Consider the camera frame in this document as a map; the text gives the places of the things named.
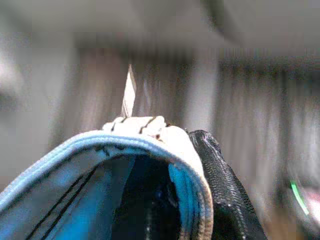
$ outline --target black mesh fabric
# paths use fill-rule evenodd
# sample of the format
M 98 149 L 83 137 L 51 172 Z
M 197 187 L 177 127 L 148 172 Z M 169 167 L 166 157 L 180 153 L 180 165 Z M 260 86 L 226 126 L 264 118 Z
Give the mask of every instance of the black mesh fabric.
M 201 158 L 214 206 L 213 240 L 266 240 L 250 199 L 231 167 L 224 161 L 220 146 L 208 132 L 189 133 Z

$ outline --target gray curtain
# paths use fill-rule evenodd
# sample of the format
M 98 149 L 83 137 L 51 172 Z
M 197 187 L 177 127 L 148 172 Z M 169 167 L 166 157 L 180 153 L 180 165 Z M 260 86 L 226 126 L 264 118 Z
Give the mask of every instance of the gray curtain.
M 89 49 L 65 90 L 52 147 L 82 132 L 101 129 L 122 114 L 128 59 L 108 49 Z
M 320 186 L 319 75 L 241 64 L 219 70 L 215 136 L 259 217 L 268 220 L 283 179 L 299 175 Z
M 138 61 L 132 65 L 136 93 L 132 116 L 164 116 L 180 126 L 184 111 L 189 65 Z

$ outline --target white ceiling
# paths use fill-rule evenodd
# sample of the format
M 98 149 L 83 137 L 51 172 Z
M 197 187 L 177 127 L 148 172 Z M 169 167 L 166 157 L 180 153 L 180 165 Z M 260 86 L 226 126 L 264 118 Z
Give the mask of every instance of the white ceiling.
M 320 0 L 225 0 L 241 45 L 208 24 L 201 0 L 6 0 L 32 31 L 102 32 L 202 48 L 304 56 L 320 47 Z

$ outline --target blue fabric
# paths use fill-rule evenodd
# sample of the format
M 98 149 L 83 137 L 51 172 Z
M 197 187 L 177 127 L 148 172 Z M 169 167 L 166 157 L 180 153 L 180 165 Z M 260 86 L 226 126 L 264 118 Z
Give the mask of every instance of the blue fabric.
M 111 148 L 109 156 L 92 148 L 101 145 Z M 121 152 L 125 159 L 109 161 L 119 152 L 112 146 L 119 145 L 127 147 Z M 175 157 L 150 141 L 107 135 L 103 131 L 68 140 L 27 169 L 0 194 L 0 239 L 26 239 L 77 178 L 96 166 L 99 166 L 96 172 L 54 225 L 47 239 L 108 239 L 114 210 L 121 202 L 123 187 L 133 166 L 134 159 L 129 156 L 147 152 L 155 157 Z M 172 165 L 169 171 L 180 200 L 181 221 L 187 232 L 191 232 L 193 223 L 189 220 L 195 212 L 194 201 L 197 199 L 191 181 Z M 48 231 L 83 181 L 82 178 L 40 225 L 34 235 L 37 239 Z
M 182 231 L 190 235 L 197 219 L 196 216 L 199 215 L 197 192 L 184 171 L 179 170 L 172 164 L 169 165 L 168 169 L 178 197 L 181 228 L 183 228 Z

